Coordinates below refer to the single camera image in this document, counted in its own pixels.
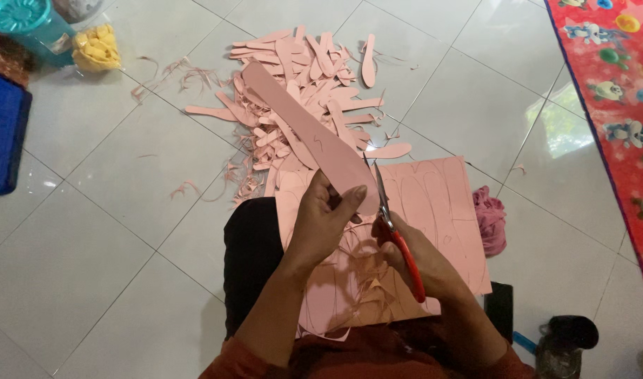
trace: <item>blue plastic tray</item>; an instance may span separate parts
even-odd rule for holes
[[[18,182],[31,99],[31,93],[0,76],[0,195],[13,192]]]

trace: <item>scissors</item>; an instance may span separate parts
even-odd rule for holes
[[[366,166],[370,168],[365,153],[364,162],[366,162]],[[415,259],[412,258],[412,254],[410,254],[410,249],[408,249],[408,245],[406,244],[405,239],[401,237],[399,231],[396,230],[394,224],[391,223],[391,219],[389,218],[389,204],[387,204],[387,201],[389,199],[387,197],[387,194],[384,192],[382,175],[380,175],[380,169],[377,167],[377,163],[375,161],[373,161],[373,167],[375,168],[375,176],[377,176],[377,192],[380,195],[380,209],[378,210],[378,213],[383,221],[382,227],[386,228],[389,231],[391,242],[393,242],[394,245],[396,245],[396,247],[401,250],[403,260],[406,262],[406,267],[408,267],[408,272],[410,273],[410,278],[412,279],[413,288],[410,289],[410,292],[412,292],[412,295],[415,297],[415,300],[417,300],[418,303],[424,303],[424,300],[426,300],[427,298],[424,296],[424,285],[422,284],[422,278],[420,278],[420,271],[417,269]]]

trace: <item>plastic bag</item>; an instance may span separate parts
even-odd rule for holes
[[[88,72],[121,68],[113,27],[103,24],[81,30],[73,37],[73,61]]]
[[[104,0],[53,0],[53,6],[66,22],[73,24],[94,15],[103,2]]]

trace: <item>teal lid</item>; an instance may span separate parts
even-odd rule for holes
[[[0,33],[27,34],[50,14],[50,0],[0,0]]]

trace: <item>person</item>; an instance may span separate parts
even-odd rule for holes
[[[321,171],[300,200],[283,253],[274,198],[242,203],[225,226],[226,341],[200,375],[208,378],[531,378],[450,262],[398,214],[391,219],[416,261],[441,315],[352,328],[344,342],[295,340],[300,306],[314,268],[338,246],[365,199],[361,185],[342,197]],[[398,248],[377,222],[379,254],[406,283]]]

